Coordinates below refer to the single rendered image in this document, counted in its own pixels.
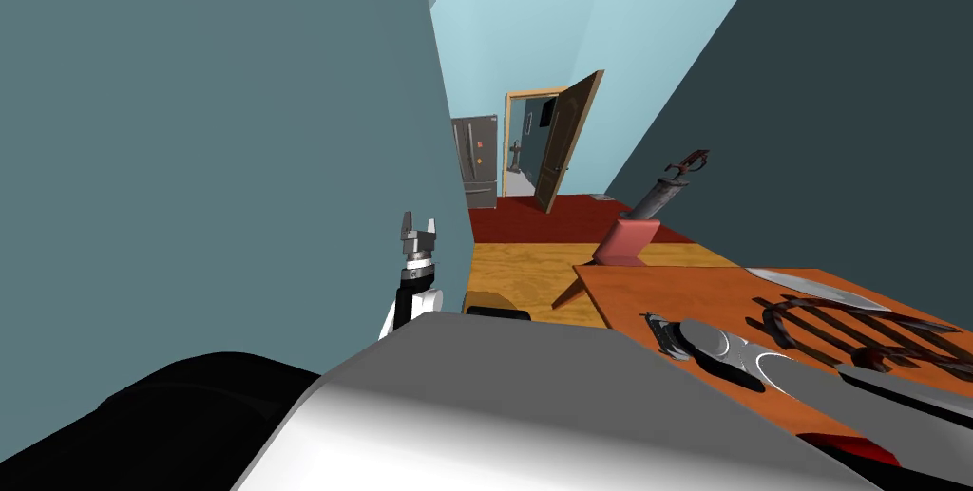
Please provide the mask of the brown door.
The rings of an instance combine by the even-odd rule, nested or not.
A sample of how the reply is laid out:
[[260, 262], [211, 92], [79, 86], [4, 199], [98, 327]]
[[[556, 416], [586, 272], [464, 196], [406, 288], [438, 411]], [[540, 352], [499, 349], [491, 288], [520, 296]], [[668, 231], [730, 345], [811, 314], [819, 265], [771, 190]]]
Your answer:
[[603, 69], [596, 70], [562, 91], [556, 99], [535, 189], [538, 206], [545, 214], [552, 212], [603, 74]]

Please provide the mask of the silver pointed blade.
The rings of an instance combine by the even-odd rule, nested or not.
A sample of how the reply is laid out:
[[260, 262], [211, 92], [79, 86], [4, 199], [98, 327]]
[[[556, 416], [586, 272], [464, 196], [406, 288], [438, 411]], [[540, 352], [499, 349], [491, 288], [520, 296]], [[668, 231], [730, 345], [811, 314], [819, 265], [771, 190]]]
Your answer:
[[780, 272], [760, 268], [746, 268], [746, 271], [775, 285], [809, 295], [813, 298], [836, 302], [840, 306], [871, 312], [891, 312], [891, 309], [888, 307], [880, 305], [877, 302], [869, 300], [861, 295], [839, 290], [819, 282], [808, 280], [806, 278], [801, 278], [798, 277], [798, 275], [782, 274]]

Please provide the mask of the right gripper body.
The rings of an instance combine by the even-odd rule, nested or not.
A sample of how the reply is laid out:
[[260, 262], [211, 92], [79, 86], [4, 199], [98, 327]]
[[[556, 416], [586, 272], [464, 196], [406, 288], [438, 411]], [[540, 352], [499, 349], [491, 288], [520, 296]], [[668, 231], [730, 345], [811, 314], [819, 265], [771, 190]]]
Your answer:
[[659, 352], [662, 353], [662, 355], [677, 361], [686, 361], [689, 359], [689, 353], [681, 347], [675, 336], [672, 334], [671, 322], [668, 322], [664, 318], [658, 316], [658, 314], [649, 312], [643, 314], [642, 317], [644, 318], [651, 332], [656, 337], [659, 345]]

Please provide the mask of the grey refrigerator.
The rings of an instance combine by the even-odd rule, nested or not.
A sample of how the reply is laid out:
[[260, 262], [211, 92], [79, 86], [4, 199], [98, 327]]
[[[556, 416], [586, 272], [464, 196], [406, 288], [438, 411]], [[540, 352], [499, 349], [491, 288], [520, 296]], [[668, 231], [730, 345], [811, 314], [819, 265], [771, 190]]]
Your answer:
[[451, 127], [467, 207], [495, 208], [498, 194], [497, 116], [452, 118]]

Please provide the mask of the pink block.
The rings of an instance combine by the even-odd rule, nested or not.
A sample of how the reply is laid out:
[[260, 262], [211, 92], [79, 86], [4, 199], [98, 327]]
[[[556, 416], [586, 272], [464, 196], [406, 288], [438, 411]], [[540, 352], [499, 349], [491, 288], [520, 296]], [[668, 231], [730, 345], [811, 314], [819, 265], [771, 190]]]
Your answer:
[[600, 266], [643, 267], [640, 252], [655, 238], [661, 222], [657, 219], [619, 218], [592, 254]]

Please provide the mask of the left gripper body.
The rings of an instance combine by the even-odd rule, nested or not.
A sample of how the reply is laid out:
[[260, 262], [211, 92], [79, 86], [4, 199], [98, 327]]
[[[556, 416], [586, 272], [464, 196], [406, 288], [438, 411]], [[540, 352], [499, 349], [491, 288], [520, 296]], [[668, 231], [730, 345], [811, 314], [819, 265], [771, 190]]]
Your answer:
[[436, 237], [435, 231], [403, 229], [400, 235], [402, 253], [407, 256], [407, 259], [431, 259]]

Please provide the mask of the orange wooden table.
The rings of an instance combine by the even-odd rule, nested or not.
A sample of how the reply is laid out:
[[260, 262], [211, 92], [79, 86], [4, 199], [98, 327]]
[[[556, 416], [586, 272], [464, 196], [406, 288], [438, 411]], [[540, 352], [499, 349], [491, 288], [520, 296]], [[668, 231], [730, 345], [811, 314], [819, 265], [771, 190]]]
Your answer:
[[[817, 270], [783, 269], [776, 272], [825, 284], [825, 274]], [[649, 312], [671, 322], [693, 319], [826, 373], [834, 373], [837, 367], [828, 368], [803, 353], [780, 349], [769, 336], [745, 322], [746, 317], [760, 317], [762, 309], [753, 301], [755, 297], [776, 303], [783, 294], [798, 297], [809, 295], [775, 285], [740, 267], [578, 266], [575, 275], [575, 280], [553, 301], [554, 309], [582, 296], [590, 298], [607, 328], [652, 349], [665, 369], [677, 369], [693, 376], [706, 390], [716, 392], [719, 397], [741, 406], [748, 414], [759, 417], [784, 433], [798, 438], [810, 433], [861, 441], [854, 430], [775, 389], [757, 394], [707, 373], [692, 360], [677, 361], [663, 355], [659, 352], [656, 337], [642, 317]], [[892, 312], [945, 324], [906, 307], [885, 307]], [[960, 331], [954, 336], [955, 340], [964, 347], [973, 348], [973, 332]], [[889, 374], [973, 397], [973, 384], [961, 382], [935, 368], [899, 368]]]

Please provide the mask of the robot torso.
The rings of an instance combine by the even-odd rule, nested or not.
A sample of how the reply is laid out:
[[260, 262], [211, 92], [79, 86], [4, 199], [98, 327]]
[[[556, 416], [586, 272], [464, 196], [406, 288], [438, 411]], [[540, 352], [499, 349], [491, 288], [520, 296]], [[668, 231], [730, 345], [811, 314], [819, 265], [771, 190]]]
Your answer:
[[232, 491], [879, 491], [613, 330], [431, 312], [323, 374]]

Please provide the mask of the dark slatted rack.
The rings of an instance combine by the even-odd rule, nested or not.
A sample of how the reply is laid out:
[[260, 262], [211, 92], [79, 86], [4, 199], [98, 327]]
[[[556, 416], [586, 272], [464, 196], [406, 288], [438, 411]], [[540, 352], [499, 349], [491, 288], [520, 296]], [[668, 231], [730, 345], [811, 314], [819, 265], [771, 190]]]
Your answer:
[[973, 348], [955, 340], [961, 331], [947, 324], [898, 312], [853, 308], [820, 297], [755, 297], [760, 317], [747, 325], [783, 350], [794, 350], [828, 368], [848, 364], [890, 373], [935, 368], [973, 384]]

